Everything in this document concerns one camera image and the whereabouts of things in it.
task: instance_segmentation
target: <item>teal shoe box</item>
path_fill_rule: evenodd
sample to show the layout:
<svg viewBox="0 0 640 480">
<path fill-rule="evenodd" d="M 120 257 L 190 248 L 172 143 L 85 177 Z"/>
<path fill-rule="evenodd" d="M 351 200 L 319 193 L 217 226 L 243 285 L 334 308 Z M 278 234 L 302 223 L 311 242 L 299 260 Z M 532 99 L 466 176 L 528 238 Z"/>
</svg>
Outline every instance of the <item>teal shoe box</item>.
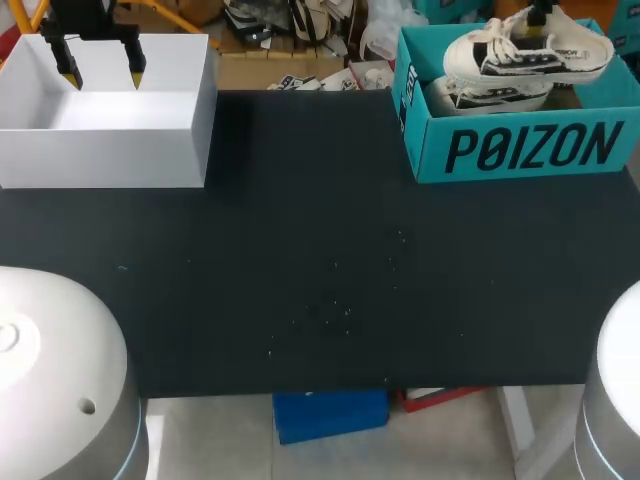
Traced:
<svg viewBox="0 0 640 480">
<path fill-rule="evenodd" d="M 593 20 L 579 23 L 601 33 Z M 444 75 L 451 42 L 481 24 L 400 32 L 393 103 L 419 183 L 615 172 L 640 137 L 640 86 L 618 55 L 574 87 L 582 108 L 434 118 L 422 85 Z"/>
<path fill-rule="evenodd" d="M 640 52 L 640 0 L 618 0 L 609 38 L 620 55 Z"/>
<path fill-rule="evenodd" d="M 462 15 L 489 8 L 493 0 L 415 0 L 414 8 L 429 19 L 431 25 L 457 23 Z"/>
</svg>

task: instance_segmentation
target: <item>black table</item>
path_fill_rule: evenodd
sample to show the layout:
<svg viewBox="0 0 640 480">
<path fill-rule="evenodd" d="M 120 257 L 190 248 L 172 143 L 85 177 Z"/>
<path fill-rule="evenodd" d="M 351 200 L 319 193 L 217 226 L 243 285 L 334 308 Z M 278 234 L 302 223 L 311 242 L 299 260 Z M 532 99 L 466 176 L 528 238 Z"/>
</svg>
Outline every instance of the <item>black table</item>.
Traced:
<svg viewBox="0 0 640 480">
<path fill-rule="evenodd" d="M 583 382 L 640 279 L 626 172 L 418 185 L 383 92 L 216 118 L 205 190 L 0 193 L 0 264 L 106 302 L 143 395 Z"/>
</svg>

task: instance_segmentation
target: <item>white sneaker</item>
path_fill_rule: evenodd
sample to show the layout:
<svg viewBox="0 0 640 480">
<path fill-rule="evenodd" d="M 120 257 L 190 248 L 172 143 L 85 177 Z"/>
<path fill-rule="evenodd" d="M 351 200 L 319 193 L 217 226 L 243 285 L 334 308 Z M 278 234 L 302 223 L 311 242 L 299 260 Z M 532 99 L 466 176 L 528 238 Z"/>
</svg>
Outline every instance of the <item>white sneaker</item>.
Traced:
<svg viewBox="0 0 640 480">
<path fill-rule="evenodd" d="M 529 81 L 589 83 L 614 55 L 611 40 L 578 25 L 554 5 L 539 36 L 527 36 L 531 7 L 484 30 L 468 33 L 447 49 L 444 71 L 458 84 L 482 87 L 522 85 Z"/>
<path fill-rule="evenodd" d="M 517 87 L 481 89 L 460 87 L 448 77 L 440 77 L 425 89 L 429 111 L 434 117 L 531 112 L 542 107 L 550 82 L 532 82 Z"/>
</svg>

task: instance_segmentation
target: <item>blue box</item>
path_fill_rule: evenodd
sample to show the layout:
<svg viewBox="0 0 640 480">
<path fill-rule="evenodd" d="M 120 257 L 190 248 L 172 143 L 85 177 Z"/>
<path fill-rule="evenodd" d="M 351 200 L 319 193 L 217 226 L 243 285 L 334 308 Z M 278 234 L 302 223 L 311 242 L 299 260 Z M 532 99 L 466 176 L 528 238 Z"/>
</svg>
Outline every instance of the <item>blue box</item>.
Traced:
<svg viewBox="0 0 640 480">
<path fill-rule="evenodd" d="M 386 425 L 387 392 L 283 393 L 273 395 L 280 443 L 303 442 Z"/>
<path fill-rule="evenodd" d="M 580 21 L 601 33 L 593 20 Z M 392 90 L 419 183 L 615 172 L 640 135 L 640 86 L 616 55 L 574 90 L 582 109 L 434 118 L 421 82 L 444 75 L 451 42 L 483 25 L 403 28 Z"/>
<path fill-rule="evenodd" d="M 415 0 L 414 8 L 429 19 L 431 25 L 458 23 L 473 10 L 489 8 L 493 0 Z"/>
<path fill-rule="evenodd" d="M 640 52 L 640 0 L 619 0 L 609 38 L 620 55 Z"/>
</svg>

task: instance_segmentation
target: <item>white box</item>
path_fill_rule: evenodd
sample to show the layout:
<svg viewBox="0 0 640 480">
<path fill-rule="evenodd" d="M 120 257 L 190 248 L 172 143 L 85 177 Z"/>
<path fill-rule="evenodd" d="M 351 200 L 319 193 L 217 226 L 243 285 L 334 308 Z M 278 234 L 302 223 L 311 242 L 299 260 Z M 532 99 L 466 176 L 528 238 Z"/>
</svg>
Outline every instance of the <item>white box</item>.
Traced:
<svg viewBox="0 0 640 480">
<path fill-rule="evenodd" d="M 208 36 L 140 35 L 137 91 L 122 43 L 67 43 L 81 91 L 40 35 L 23 35 L 0 70 L 0 186 L 204 186 L 217 95 Z"/>
</svg>

